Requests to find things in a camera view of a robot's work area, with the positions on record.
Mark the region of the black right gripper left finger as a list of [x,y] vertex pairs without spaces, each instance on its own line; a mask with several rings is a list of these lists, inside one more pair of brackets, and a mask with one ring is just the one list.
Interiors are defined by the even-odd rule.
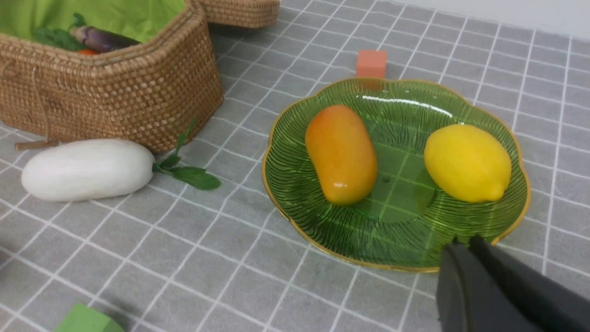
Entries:
[[464,244],[441,252],[436,303],[443,332],[541,332]]

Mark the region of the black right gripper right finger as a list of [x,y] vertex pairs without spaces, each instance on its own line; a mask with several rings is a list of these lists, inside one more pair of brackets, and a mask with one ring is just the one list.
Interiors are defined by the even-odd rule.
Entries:
[[589,330],[589,301],[527,265],[500,259],[500,251],[479,235],[470,238],[469,250],[512,305],[542,331]]

